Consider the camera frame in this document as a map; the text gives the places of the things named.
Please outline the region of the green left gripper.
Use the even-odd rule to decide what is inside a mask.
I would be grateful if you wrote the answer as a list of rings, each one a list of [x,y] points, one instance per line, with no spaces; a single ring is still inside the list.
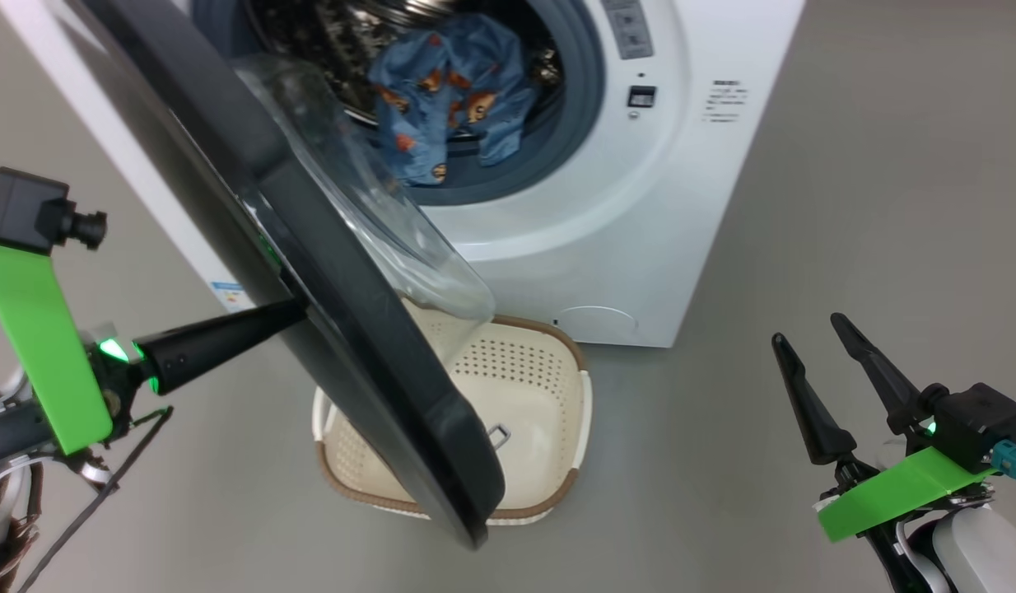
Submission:
[[[124,438],[142,360],[151,390],[167,395],[302,320],[299,301],[276,301],[136,339],[142,357],[130,357],[114,338],[82,340],[48,255],[0,246],[0,323],[34,395],[0,413],[0,457]]]

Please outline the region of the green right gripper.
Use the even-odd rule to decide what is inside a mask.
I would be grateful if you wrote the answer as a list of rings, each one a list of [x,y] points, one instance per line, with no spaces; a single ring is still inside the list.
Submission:
[[[862,366],[887,410],[887,424],[892,434],[913,432],[926,418],[920,412],[920,391],[915,384],[846,315],[831,314],[829,320],[848,356]],[[787,337],[782,333],[772,335],[771,348],[809,461],[813,465],[830,465],[853,453],[858,447],[855,438],[846,429],[840,429],[825,408]],[[989,465],[975,474],[967,472],[936,448],[925,448],[831,502],[822,503],[818,521],[828,539],[839,543],[982,482],[994,472],[996,469]]]

